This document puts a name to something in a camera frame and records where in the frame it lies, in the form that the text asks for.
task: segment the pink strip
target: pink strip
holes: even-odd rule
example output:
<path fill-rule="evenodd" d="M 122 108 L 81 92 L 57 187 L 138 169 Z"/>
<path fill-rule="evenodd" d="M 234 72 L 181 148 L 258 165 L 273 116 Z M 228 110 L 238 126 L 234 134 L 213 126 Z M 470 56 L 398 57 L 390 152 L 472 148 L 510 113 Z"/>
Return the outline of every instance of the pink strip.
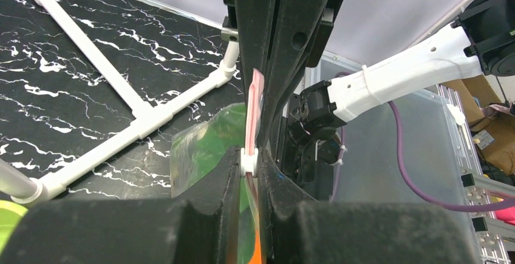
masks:
<path fill-rule="evenodd" d="M 257 69 L 254 69 L 252 83 L 248 89 L 247 122 L 245 125 L 245 153 L 254 155 L 256 131 L 259 117 L 261 116 L 261 106 L 259 102 L 265 86 L 265 77 Z"/>

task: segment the marble tabletop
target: marble tabletop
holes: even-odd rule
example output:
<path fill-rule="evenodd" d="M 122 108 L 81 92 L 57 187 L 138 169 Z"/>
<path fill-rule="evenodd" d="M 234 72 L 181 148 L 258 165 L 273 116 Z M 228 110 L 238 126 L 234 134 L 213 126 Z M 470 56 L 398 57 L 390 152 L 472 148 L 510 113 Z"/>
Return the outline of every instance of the marble tabletop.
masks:
<path fill-rule="evenodd" d="M 136 0 L 57 0 L 153 106 L 216 69 L 220 30 Z M 170 196 L 178 131 L 244 100 L 239 73 L 69 186 L 66 198 Z M 0 158 L 40 178 L 129 126 L 131 111 L 45 10 L 0 0 Z M 8 196 L 0 194 L 0 199 Z"/>

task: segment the screw hole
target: screw hole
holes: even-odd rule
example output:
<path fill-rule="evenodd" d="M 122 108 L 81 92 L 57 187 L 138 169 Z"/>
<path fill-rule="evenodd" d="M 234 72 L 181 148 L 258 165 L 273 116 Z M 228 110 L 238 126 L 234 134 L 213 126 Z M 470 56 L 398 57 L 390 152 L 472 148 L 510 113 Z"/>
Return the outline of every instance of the screw hole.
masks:
<path fill-rule="evenodd" d="M 302 50 L 307 42 L 307 36 L 303 32 L 298 32 L 293 35 L 292 45 L 296 50 Z"/>

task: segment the green plastic bag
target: green plastic bag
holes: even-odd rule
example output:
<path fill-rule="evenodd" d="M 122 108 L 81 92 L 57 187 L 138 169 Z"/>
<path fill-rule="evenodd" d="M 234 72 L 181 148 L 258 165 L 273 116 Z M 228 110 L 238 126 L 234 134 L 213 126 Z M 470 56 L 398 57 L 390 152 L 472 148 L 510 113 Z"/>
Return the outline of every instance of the green plastic bag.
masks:
<path fill-rule="evenodd" d="M 206 123 L 179 132 L 170 151 L 171 195 L 176 197 L 211 172 L 227 149 L 245 145 L 244 103 L 231 104 Z M 254 224 L 244 181 L 240 182 L 238 263 L 248 263 L 254 252 Z"/>

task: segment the yellow-green container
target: yellow-green container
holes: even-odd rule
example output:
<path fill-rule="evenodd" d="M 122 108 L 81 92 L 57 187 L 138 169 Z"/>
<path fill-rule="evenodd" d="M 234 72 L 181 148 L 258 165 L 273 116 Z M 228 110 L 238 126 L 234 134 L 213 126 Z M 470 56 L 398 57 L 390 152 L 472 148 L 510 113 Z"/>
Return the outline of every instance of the yellow-green container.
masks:
<path fill-rule="evenodd" d="M 0 200 L 0 254 L 26 212 L 27 208 L 24 206 L 17 205 L 14 202 Z"/>

